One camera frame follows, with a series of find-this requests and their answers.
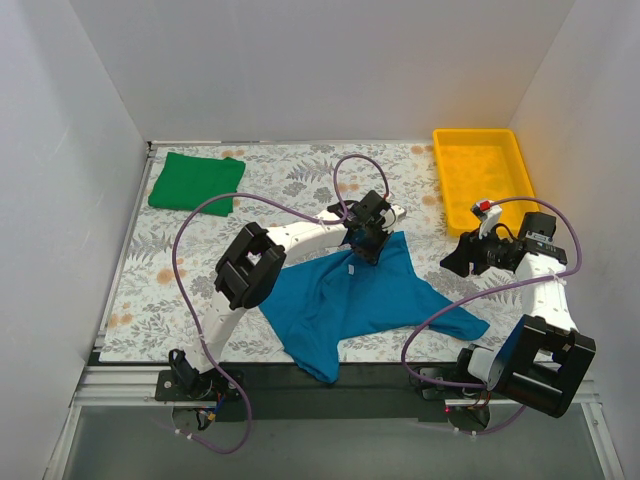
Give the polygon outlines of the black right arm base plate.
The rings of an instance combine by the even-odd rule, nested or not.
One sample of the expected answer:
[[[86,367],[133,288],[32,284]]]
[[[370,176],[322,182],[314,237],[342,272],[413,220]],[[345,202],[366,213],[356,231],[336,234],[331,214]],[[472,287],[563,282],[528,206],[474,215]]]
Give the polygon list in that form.
[[[473,401],[506,400],[507,397],[499,393],[481,390],[480,381],[469,374],[459,372],[452,365],[419,365],[413,369],[418,377],[412,378],[417,388],[433,394],[449,395],[452,398],[471,399]]]

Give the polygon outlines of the yellow plastic bin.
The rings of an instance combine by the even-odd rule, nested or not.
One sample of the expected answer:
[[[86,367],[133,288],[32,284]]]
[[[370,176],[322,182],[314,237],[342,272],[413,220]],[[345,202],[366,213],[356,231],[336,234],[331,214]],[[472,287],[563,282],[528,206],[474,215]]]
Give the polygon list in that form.
[[[436,129],[433,154],[451,237],[479,226],[471,212],[476,202],[535,195],[516,136],[509,129]]]

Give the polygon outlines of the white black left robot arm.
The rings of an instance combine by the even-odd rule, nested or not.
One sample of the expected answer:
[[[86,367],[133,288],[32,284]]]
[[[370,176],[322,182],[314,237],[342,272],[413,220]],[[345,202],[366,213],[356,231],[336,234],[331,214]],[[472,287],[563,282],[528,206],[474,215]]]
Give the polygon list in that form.
[[[264,302],[288,260],[347,245],[369,265],[378,263],[406,210],[369,191],[360,201],[341,201],[309,216],[255,195],[255,200],[299,218],[288,225],[263,228],[255,222],[243,226],[217,261],[211,306],[198,318],[181,279],[178,289],[196,327],[196,337],[184,350],[169,353],[174,384],[190,399],[209,399],[238,380],[223,373],[220,354],[244,314]]]

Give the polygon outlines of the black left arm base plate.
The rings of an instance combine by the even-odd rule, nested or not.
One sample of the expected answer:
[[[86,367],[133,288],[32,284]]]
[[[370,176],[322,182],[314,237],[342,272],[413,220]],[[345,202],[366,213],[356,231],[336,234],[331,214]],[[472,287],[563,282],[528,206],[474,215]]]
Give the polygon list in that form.
[[[154,394],[154,399],[161,402],[213,402],[222,397],[231,401],[241,399],[238,389],[216,370],[199,375],[193,386],[187,386],[172,369],[162,370]]]

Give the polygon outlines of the green folded t shirt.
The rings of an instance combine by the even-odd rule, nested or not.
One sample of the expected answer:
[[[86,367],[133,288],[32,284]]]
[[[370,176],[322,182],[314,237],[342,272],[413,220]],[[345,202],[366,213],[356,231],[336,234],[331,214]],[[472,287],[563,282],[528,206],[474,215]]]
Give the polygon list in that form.
[[[245,168],[243,161],[231,157],[200,158],[170,152],[149,195],[148,205],[193,211],[212,197],[235,193]]]

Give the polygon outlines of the aluminium frame rail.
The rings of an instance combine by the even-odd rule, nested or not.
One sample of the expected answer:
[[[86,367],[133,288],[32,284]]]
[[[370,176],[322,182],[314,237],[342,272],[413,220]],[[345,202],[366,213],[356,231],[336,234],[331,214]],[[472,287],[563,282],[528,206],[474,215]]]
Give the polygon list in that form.
[[[347,364],[327,386],[291,364],[243,364],[253,432],[231,455],[182,436],[193,402],[162,364],[91,363],[49,479],[620,479],[599,392],[558,419],[495,397],[424,389],[393,364]]]

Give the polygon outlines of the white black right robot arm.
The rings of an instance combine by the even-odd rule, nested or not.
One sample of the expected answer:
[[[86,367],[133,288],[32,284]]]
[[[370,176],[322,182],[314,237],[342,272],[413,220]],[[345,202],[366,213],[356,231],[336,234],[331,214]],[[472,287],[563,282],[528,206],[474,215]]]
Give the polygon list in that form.
[[[596,345],[579,333],[569,313],[561,277],[567,256],[553,243],[556,219],[528,212],[517,236],[503,239],[497,233],[500,207],[482,202],[473,212],[479,227],[461,235],[441,266],[461,277],[494,267],[514,273],[527,285],[521,296],[523,314],[505,343],[497,350],[477,345],[463,349],[452,373],[453,387],[469,398],[487,387],[559,418],[587,373]]]

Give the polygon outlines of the blue t shirt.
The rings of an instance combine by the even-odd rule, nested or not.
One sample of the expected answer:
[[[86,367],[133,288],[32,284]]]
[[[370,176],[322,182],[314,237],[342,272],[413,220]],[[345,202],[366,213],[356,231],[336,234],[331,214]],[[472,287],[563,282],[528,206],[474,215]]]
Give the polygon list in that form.
[[[416,275],[400,231],[376,265],[339,251],[283,269],[259,309],[296,365],[331,384],[340,341],[418,326],[450,304]]]

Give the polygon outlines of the floral patterned table mat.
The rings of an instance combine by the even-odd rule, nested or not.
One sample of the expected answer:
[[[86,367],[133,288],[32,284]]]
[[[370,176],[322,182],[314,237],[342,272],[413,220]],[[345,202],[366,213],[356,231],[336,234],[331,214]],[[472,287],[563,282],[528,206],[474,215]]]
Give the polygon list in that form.
[[[481,345],[500,345],[520,317],[521,295],[509,273],[491,269],[463,279],[440,267],[456,242],[446,232],[428,144],[180,145],[177,152],[243,161],[240,197],[226,217],[191,217],[141,203],[104,326],[103,363],[162,363],[171,349],[192,341],[195,326],[176,280],[182,280],[197,315],[204,314],[214,292],[215,264],[241,227],[256,222],[267,228],[298,218],[255,195],[316,214],[338,198],[389,192],[407,212],[401,228],[415,273],[447,298],[464,299],[469,312],[487,321]]]

